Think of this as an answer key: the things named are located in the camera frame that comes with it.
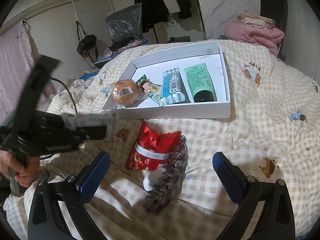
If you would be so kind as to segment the person's left hand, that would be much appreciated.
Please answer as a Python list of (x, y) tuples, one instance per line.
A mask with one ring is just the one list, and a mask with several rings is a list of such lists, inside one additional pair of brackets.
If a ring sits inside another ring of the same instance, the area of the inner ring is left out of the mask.
[(39, 176), (40, 157), (35, 156), (29, 159), (27, 167), (24, 167), (9, 152), (1, 151), (1, 175), (9, 179), (9, 168), (17, 172), (15, 180), (22, 186), (28, 188)]

